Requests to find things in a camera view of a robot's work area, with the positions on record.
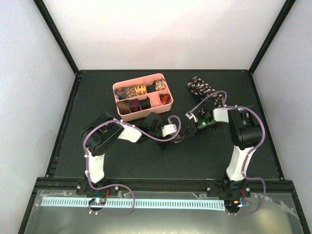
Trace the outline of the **brown green patterned tie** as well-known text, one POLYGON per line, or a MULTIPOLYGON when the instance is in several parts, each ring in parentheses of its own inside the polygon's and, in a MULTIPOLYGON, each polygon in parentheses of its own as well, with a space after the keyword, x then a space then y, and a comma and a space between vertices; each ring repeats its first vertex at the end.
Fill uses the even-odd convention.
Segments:
POLYGON ((178 134, 177 136, 175 136, 175 138, 173 140, 171 140, 171 142, 173 144, 178 144, 180 142, 182 142, 185 138, 185 135, 184 134, 178 134))

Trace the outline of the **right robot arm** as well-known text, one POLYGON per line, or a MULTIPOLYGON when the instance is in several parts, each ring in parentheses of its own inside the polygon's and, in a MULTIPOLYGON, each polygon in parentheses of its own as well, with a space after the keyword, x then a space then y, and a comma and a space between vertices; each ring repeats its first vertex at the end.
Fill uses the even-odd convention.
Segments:
POLYGON ((207 129, 219 122, 229 125, 234 149, 220 187, 224 195, 234 196, 244 188, 251 157, 265 139, 265 128, 260 117, 251 109, 238 106, 215 108, 210 111, 207 120, 199 120, 193 114, 193 110, 188 111, 186 117, 194 122, 195 132, 207 129))

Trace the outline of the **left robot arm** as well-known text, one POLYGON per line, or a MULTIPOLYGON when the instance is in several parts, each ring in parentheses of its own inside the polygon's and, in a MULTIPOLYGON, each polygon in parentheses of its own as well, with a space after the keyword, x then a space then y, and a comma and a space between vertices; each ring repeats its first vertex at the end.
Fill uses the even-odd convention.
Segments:
POLYGON ((87 188, 98 195, 104 191, 105 153, 118 139, 131 143, 141 143, 144 138, 158 142, 169 142, 175 139, 181 130, 181 120, 170 116, 167 124, 161 116, 150 113, 138 126, 103 113, 82 131, 81 140, 86 158, 85 175, 89 182, 87 188))

